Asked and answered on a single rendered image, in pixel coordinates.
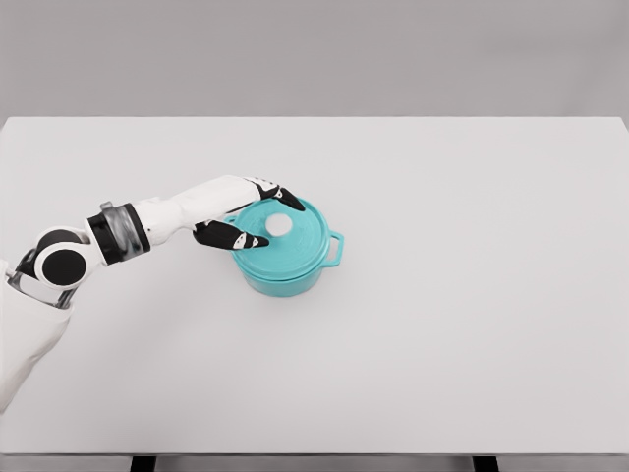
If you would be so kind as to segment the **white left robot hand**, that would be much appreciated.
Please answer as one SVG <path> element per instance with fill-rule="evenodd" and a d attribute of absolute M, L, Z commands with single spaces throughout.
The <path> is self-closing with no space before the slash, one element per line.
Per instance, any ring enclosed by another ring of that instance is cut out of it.
<path fill-rule="evenodd" d="M 195 240 L 204 246 L 227 251 L 266 247 L 269 240 L 223 221 L 253 203 L 275 200 L 297 211 L 302 202 L 279 184 L 258 177 L 222 176 L 174 197 L 184 219 L 193 225 Z"/>

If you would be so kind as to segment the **teal pot lid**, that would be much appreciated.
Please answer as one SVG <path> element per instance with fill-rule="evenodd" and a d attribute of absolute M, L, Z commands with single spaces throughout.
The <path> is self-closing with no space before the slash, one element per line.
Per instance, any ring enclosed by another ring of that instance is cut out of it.
<path fill-rule="evenodd" d="M 235 251 L 232 256 L 246 275 L 272 281 L 297 278 L 313 270 L 327 255 L 329 228 L 322 213 L 311 203 L 302 201 L 305 209 L 295 210 L 277 200 L 256 202 L 226 222 L 254 236 L 262 236 L 269 245 Z M 291 229 L 273 236 L 266 228 L 267 220 L 283 214 L 291 220 Z"/>

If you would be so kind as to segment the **teal pot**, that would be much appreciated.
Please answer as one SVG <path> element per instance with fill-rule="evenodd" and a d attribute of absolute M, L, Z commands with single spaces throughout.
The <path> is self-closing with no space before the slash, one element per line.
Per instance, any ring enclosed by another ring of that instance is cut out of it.
<path fill-rule="evenodd" d="M 292 297 L 302 294 L 316 285 L 318 279 L 326 268 L 336 267 L 341 263 L 344 250 L 344 236 L 331 230 L 330 228 L 329 233 L 329 249 L 327 250 L 327 255 L 316 268 L 297 278 L 280 281 L 258 279 L 244 274 L 235 262 L 236 267 L 244 276 L 247 283 L 254 290 L 264 295 L 271 297 Z"/>

